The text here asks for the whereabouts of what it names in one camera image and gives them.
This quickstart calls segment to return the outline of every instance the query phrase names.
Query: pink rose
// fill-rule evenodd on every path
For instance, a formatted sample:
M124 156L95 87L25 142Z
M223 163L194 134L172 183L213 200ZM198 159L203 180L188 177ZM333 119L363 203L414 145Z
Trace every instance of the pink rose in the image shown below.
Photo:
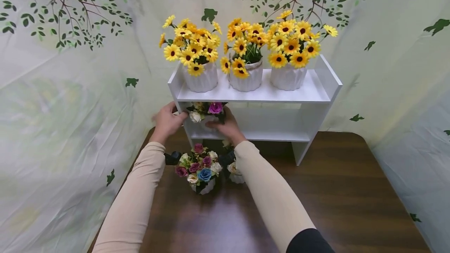
M177 173L177 175L180 177L186 177L188 174L186 168L181 166L175 167L175 173Z
M210 114L219 114L222 112L222 109L223 109L222 103L211 103L208 112Z
M198 162L194 162L191 164L191 167L189 167L190 173L195 173L200 169L200 164Z
M194 152L202 154L203 153L203 144L195 144Z
M203 158L203 164L205 165L205 167L209 168L211 166L211 162L212 162L212 160L209 156L205 156Z

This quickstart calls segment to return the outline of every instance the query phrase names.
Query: backdrop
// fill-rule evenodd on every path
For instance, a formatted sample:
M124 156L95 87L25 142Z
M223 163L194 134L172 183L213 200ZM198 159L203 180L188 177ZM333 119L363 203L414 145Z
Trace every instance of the backdrop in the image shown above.
M364 137L432 250L449 250L450 0L1 1L2 252L87 250L171 100L161 26L202 25L205 8L223 30L284 9L337 26L322 53L344 87L322 130Z

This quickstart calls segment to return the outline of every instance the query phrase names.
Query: human hand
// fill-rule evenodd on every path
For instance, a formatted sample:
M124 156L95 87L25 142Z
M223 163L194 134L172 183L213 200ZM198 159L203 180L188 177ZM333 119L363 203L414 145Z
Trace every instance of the human hand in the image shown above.
M164 146L168 137L175 134L189 115L186 111L181 112L179 115L174 115L172 113L174 109L176 111L175 102L170 102L153 116L156 126L155 131L150 137L151 142L158 142Z
M239 129L238 123L231 113L230 109L224 106L225 111L225 123L222 124L216 121L209 121L206 126L209 128L217 129L225 137L227 137L233 146L237 146L240 142L245 141L246 138Z

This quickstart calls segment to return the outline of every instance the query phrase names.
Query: beige sleeve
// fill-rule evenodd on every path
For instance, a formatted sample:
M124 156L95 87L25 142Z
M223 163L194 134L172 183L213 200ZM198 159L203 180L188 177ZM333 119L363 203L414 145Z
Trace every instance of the beige sleeve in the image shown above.
M148 225L155 188L166 165L164 146L148 143L114 200L93 253L138 252Z
M259 154L254 144L243 141L234 152L236 168L244 176L264 224L278 250L286 252L297 233L316 227L286 180Z

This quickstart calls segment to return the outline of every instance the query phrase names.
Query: flower pot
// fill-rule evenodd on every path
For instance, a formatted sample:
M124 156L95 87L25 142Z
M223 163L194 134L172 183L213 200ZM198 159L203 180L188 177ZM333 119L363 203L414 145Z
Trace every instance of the flower pot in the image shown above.
M230 84L231 86L239 91L249 92L258 89L263 81L263 60L253 63L246 64L245 69L249 73L248 78L239 78L235 76L232 72L230 73Z
M199 193L199 194L207 194L208 192L212 191L214 188L214 185L216 185L216 178L211 179L206 187ZM196 190L196 185L191 185L191 188L193 191Z
M270 73L270 83L281 90L296 90L299 89L307 75L307 69L296 69L290 63L282 68L272 68Z
M193 76L188 73L188 67L183 67L184 81L189 90L194 92L207 92L213 90L217 86L219 79L217 78L217 67L215 63L204 64L205 70L199 76Z
M236 183L236 184L245 183L244 176L242 176L242 175L230 174L230 180L231 180L231 182Z

